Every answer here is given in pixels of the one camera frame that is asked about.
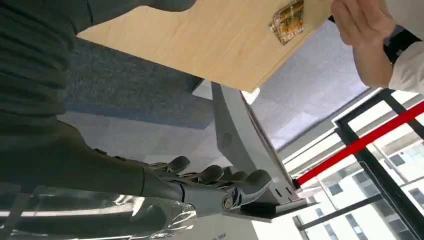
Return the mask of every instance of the screw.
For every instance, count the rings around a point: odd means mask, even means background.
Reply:
[[[222,202],[222,206],[224,208],[224,211],[227,212],[231,209],[231,207],[233,206],[233,199],[231,198],[230,195],[227,195],[223,202]]]

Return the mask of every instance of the window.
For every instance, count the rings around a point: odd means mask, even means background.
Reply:
[[[337,194],[339,194],[339,193],[343,192],[342,187],[341,187],[338,183],[336,183],[336,184],[334,184],[334,185],[330,186],[330,187],[328,188],[328,190],[330,190],[330,193],[331,193],[331,195],[333,195],[333,196],[335,196],[335,195],[337,195]]]
[[[416,202],[424,209],[424,194],[418,189],[412,189],[409,191],[412,197],[416,200]]]
[[[394,163],[394,165],[396,166],[396,167],[398,167],[398,166],[400,166],[400,165],[402,165],[402,164],[404,164],[405,163],[405,161],[401,158],[401,156],[399,156],[398,154],[396,154],[396,155],[394,155],[394,156],[392,156],[392,157],[390,157],[390,160]]]
[[[362,228],[359,226],[358,222],[355,220],[352,214],[346,215],[346,219],[359,240],[368,240],[367,236],[365,236],[364,232],[362,231]]]
[[[316,212],[316,214],[318,215],[318,217],[322,217],[322,216],[324,216],[324,213],[323,213],[323,211],[321,210],[321,208],[317,208],[317,209],[315,209],[315,212]]]
[[[407,227],[400,219],[393,220],[389,222],[388,224],[390,225],[390,227],[393,229],[395,233],[400,233],[402,231],[407,230]]]
[[[308,201],[309,203],[316,203],[316,202],[317,202],[317,200],[315,199],[315,197],[314,197],[314,196],[310,196],[310,197],[308,197],[308,198],[307,198],[307,201]]]
[[[330,224],[324,224],[324,228],[330,236],[331,240],[339,240]]]
[[[363,182],[367,181],[368,179],[370,179],[364,171],[357,173],[356,175],[353,176],[353,178],[356,181],[358,181],[359,183],[363,183]]]
[[[367,198],[372,197],[372,196],[380,193],[380,191],[377,189],[377,187],[374,184],[371,184],[371,185],[364,187],[363,191],[364,191],[365,196]]]
[[[383,215],[383,217],[388,217],[395,214],[395,211],[390,207],[390,205],[385,200],[376,201],[372,204],[378,211]]]

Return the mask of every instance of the gray sweater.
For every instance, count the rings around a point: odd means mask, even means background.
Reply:
[[[136,7],[124,5],[111,19]],[[88,147],[57,120],[76,34],[95,24],[85,0],[0,2],[0,183],[139,195],[143,168]]]

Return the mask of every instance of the gray carpet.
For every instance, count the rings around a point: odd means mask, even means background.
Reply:
[[[199,77],[82,39],[64,92],[70,111],[205,129],[212,101],[192,95]]]

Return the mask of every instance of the wooden board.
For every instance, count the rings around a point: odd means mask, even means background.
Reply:
[[[304,33],[283,46],[268,24],[290,1],[197,0],[185,12],[143,6],[92,27],[79,37],[251,92],[330,15],[332,0],[304,0]]]

